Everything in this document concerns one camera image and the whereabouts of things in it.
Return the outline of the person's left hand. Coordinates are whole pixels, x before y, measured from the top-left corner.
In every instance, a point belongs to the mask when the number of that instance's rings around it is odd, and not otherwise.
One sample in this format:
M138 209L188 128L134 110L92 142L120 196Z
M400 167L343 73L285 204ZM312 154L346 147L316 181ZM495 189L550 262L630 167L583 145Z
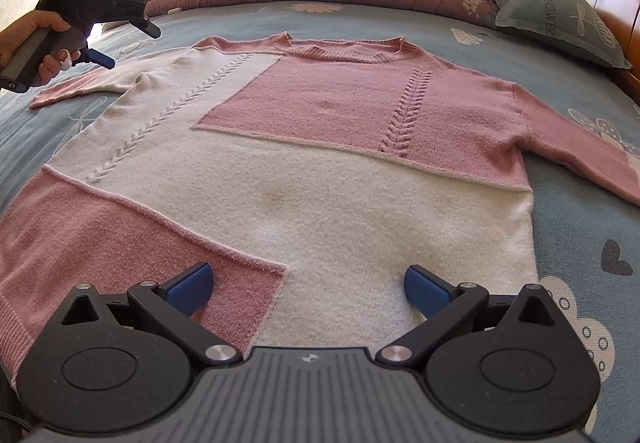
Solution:
M38 28L50 28L57 32L65 32L70 28L70 25L58 13L46 12L45 10L32 10L18 18L0 33L1 68L11 62L14 53ZM46 85L62 70L70 69L72 62L79 56L80 51L70 52L65 48L53 56L44 56L32 84L35 86Z

